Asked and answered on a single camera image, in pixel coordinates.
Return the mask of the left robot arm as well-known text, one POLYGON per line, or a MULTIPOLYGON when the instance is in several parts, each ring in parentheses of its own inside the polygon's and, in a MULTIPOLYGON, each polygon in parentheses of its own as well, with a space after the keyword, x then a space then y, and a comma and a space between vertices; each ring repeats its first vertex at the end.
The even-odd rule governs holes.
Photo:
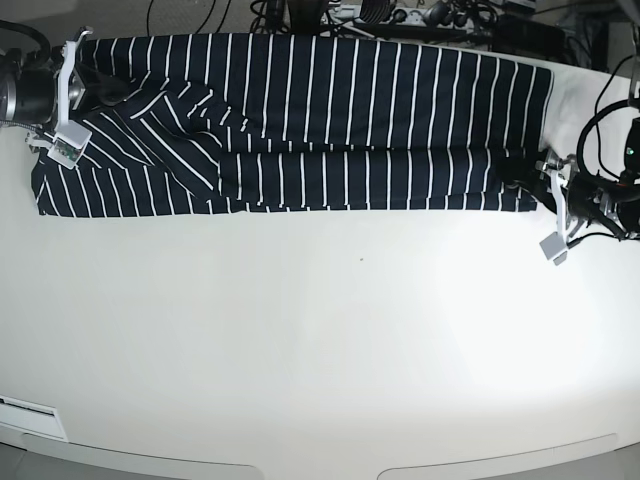
POLYGON ((598 94, 593 116, 580 132, 573 154, 551 148, 519 163, 504 161, 499 178, 521 189, 556 215, 556 231, 542 242, 566 252, 589 237, 639 240, 639 54, 623 58, 598 94), (632 116, 615 160, 605 154, 605 119, 632 116))

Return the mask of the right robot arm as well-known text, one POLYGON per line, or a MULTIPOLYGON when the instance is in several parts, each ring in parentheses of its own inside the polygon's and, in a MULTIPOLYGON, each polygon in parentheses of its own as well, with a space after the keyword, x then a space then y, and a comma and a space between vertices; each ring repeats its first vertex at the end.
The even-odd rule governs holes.
POLYGON ((61 109, 77 110, 88 96, 87 82, 76 68, 77 55, 53 47, 30 26, 3 20, 1 29, 37 44, 29 53, 19 48, 1 53, 1 125, 38 134, 50 131, 61 109))

